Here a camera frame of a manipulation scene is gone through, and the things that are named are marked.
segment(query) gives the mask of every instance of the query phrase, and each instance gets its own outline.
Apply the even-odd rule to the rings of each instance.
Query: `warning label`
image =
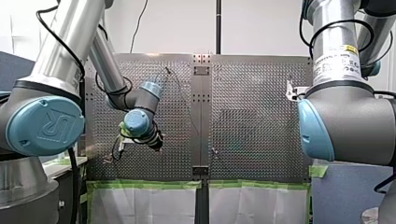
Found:
[[[335,50],[318,58],[315,61],[314,76],[360,77],[361,64],[354,49]]]

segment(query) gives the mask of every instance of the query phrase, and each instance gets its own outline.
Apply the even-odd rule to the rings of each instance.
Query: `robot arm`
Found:
[[[136,143],[162,146],[153,121],[161,88],[146,82],[129,91],[111,51],[97,34],[99,20],[113,0],[62,0],[52,31],[82,64],[91,54],[112,106],[128,112],[124,128]],[[48,36],[29,77],[18,80],[4,103],[0,100],[0,155],[50,156],[73,146],[84,129],[78,63],[55,38]]]
[[[331,22],[354,19],[361,6],[360,0],[314,0],[306,16],[317,32]],[[361,56],[353,22],[337,23],[316,39],[314,85],[299,103],[302,146],[308,156],[327,161],[395,164],[396,104],[393,99],[375,99],[374,90],[361,75],[361,63],[375,60],[383,45],[378,41],[388,35],[391,25],[387,29],[375,28],[377,42]],[[362,31],[360,39],[365,36]]]
[[[362,6],[366,12],[366,21],[374,30],[374,42],[365,51],[360,52],[361,76],[375,76],[380,69],[380,61],[375,62],[379,53],[389,37],[389,32],[396,21],[396,1],[363,1]],[[369,43],[371,38],[367,29],[361,29],[358,46],[362,47]]]
[[[153,82],[144,82],[139,89],[128,88],[108,41],[100,30],[93,40],[90,57],[104,83],[108,104],[118,110],[131,110],[122,124],[123,133],[128,133],[126,137],[137,144],[159,150],[163,146],[163,136],[153,118],[160,101],[161,87]]]

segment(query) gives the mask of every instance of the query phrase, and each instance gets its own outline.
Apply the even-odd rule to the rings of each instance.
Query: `pegboard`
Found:
[[[158,127],[165,134],[163,152],[128,144],[120,161],[108,162],[111,161],[109,155],[125,113],[106,105],[105,94],[99,91],[92,78],[86,88],[91,89],[93,94],[87,107],[92,108],[93,119],[89,125],[94,127],[87,132],[87,135],[92,135],[93,144],[92,150],[87,152],[88,178],[190,180],[190,57],[118,55],[117,58],[122,74],[132,80],[134,87],[140,86],[144,81],[156,81],[163,87],[162,99],[155,116]]]
[[[295,86],[310,84],[309,60],[206,55],[203,64],[197,57],[203,56],[117,56],[121,72],[135,87],[147,80],[163,86],[155,120],[165,141],[162,153],[129,146],[121,161],[111,163],[106,158],[124,113],[108,108],[90,70],[86,83],[87,95],[92,97],[86,101],[88,178],[191,180],[191,168],[199,162],[211,167],[213,179],[307,182],[310,160],[300,146],[297,104],[289,102],[285,93],[287,79]],[[207,75],[197,76],[201,66],[208,66]]]
[[[307,182],[297,104],[287,80],[309,86],[311,62],[302,57],[214,56],[209,173],[212,179]]]

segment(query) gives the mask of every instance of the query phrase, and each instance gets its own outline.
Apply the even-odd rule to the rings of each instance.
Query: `black cable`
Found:
[[[114,143],[113,143],[113,148],[111,148],[111,157],[112,157],[113,160],[115,160],[115,161],[120,161],[121,158],[122,158],[122,153],[123,153],[123,151],[119,151],[119,156],[118,156],[118,157],[115,156],[115,148],[116,148],[116,145],[117,145],[117,143],[119,142],[119,140],[120,140],[120,137],[117,136],[116,140],[115,140]]]
[[[0,99],[0,104],[3,104],[8,101],[8,97],[3,97]]]
[[[375,65],[377,62],[381,61],[382,59],[385,58],[385,56],[387,56],[387,54],[390,52],[390,50],[392,49],[393,46],[393,32],[390,31],[389,32],[390,35],[390,43],[389,43],[389,47],[387,48],[387,50],[385,51],[385,53],[379,57],[377,60],[373,61],[372,63],[367,63],[365,65],[362,65],[361,68],[367,68],[367,67],[371,67],[373,65]]]
[[[189,107],[188,107],[188,102],[187,102],[186,99],[184,99],[183,92],[181,91],[181,84],[180,84],[180,80],[179,80],[178,77],[177,77],[177,74],[176,74],[174,71],[171,71],[171,69],[169,69],[168,67],[165,67],[165,69],[166,69],[166,72],[168,73],[168,75],[171,75],[171,74],[172,74],[172,75],[173,75],[172,77],[175,78],[176,83],[177,83],[177,86],[178,86],[178,93],[180,94],[181,99],[182,99],[182,100],[184,101],[184,103],[186,104],[186,107],[189,108]],[[190,111],[190,110],[189,110],[189,117],[190,117],[191,125],[192,125],[192,127],[194,128],[194,130],[197,132],[197,135],[201,135],[200,132],[198,131],[198,128],[195,126],[195,123],[193,122],[193,119],[192,119],[192,115],[191,115],[191,111]]]
[[[146,0],[145,5],[143,6],[142,12],[140,13],[139,19],[137,20],[136,30],[134,30],[134,36],[132,37],[131,50],[129,51],[129,53],[132,53],[132,50],[134,49],[134,38],[136,37],[137,32],[139,31],[140,20],[142,20],[142,16],[146,11],[146,7],[148,6],[148,2],[149,2],[149,0]]]
[[[42,10],[38,10],[37,13],[35,14],[38,18],[38,20],[40,21],[40,23],[44,26],[44,28],[46,28],[46,30],[67,50],[67,52],[69,52],[69,54],[73,57],[74,61],[76,61],[76,64],[78,66],[79,71],[81,72],[81,77],[80,79],[83,79],[85,77],[85,69],[84,69],[84,64],[82,64],[81,60],[78,58],[78,56],[75,54],[75,52],[73,52],[73,50],[71,50],[63,41],[62,39],[57,36],[49,27],[48,25],[44,22],[44,20],[41,18],[41,14],[42,13],[48,13],[51,12],[53,10],[56,10],[58,8],[58,6],[56,7],[51,7],[48,9],[42,9]]]
[[[105,30],[105,28],[101,24],[99,24],[98,27],[101,31],[103,31],[103,33],[105,33],[105,39],[108,40],[108,35],[107,35],[107,31]]]
[[[96,75],[95,75],[95,83],[96,83],[97,88],[98,88],[100,91],[104,92],[104,93],[107,95],[108,100],[110,101],[111,104],[113,104],[113,105],[116,107],[116,109],[118,109],[118,110],[120,110],[120,111],[123,111],[123,112],[128,112],[128,110],[126,110],[126,109],[121,109],[121,108],[119,108],[119,107],[117,106],[117,104],[113,101],[113,99],[112,99],[111,96],[110,96],[110,95],[124,95],[124,106],[125,106],[126,108],[128,107],[128,105],[127,105],[127,103],[126,103],[126,95],[132,90],[132,88],[133,88],[134,85],[133,85],[131,79],[129,79],[128,77],[123,77],[123,78],[129,82],[130,86],[129,86],[129,88],[128,88],[127,86],[125,86],[124,89],[122,89],[122,90],[120,90],[120,91],[117,91],[117,92],[107,92],[101,85],[99,85],[98,73],[96,73]]]
[[[392,91],[374,91],[374,95],[389,95],[393,96],[393,98],[396,98],[396,92]]]
[[[300,16],[300,38],[303,40],[303,42],[309,47],[308,41],[305,39],[304,34],[303,34],[303,21],[304,21],[304,13],[305,13],[305,8],[306,8],[306,1],[303,1],[303,10],[301,10],[301,16]]]
[[[79,206],[79,174],[77,167],[76,155],[74,153],[73,148],[67,149],[70,157],[70,164],[72,166],[72,176],[73,176],[73,205],[72,205],[72,215],[70,219],[71,224],[76,224],[77,221],[77,213]]]
[[[381,193],[381,194],[387,194],[386,191],[380,190],[380,189],[384,188],[386,185],[390,184],[395,179],[396,179],[396,173],[394,173],[393,175],[388,177],[386,180],[382,181],[377,186],[375,186],[374,191],[377,193]]]
[[[365,21],[360,21],[360,20],[355,20],[355,19],[351,19],[351,20],[341,20],[341,21],[333,21],[330,22],[324,26],[322,26],[320,29],[318,29],[314,35],[312,36],[311,42],[309,43],[309,55],[311,56],[312,59],[314,59],[314,53],[313,53],[313,49],[314,49],[314,44],[315,44],[315,40],[318,38],[318,36],[325,30],[329,29],[331,26],[338,24],[338,23],[344,23],[344,22],[355,22],[357,24],[360,24],[364,27],[367,28],[367,30],[370,32],[370,41],[367,43],[366,46],[364,46],[363,48],[359,49],[360,52],[366,50],[374,41],[375,38],[375,33],[373,30],[373,27],[370,26],[369,23],[365,22]]]

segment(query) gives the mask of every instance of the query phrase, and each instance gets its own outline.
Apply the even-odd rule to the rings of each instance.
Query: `white wall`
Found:
[[[35,60],[46,33],[35,12],[52,7],[55,1],[0,3],[0,50]],[[116,52],[129,52],[144,3],[115,0],[106,11],[106,28]],[[222,53],[308,56],[298,33],[300,10],[301,1],[295,0],[223,0]],[[312,36],[308,22],[304,23],[304,34],[307,39]],[[215,37],[215,0],[148,0],[134,52],[210,53],[215,52]],[[393,51],[382,61],[380,75],[370,79],[376,90],[396,90],[396,78],[390,75],[396,66]]]
[[[55,6],[55,0],[0,0],[0,50],[35,61],[47,31],[35,12]],[[50,24],[54,12],[43,15]]]

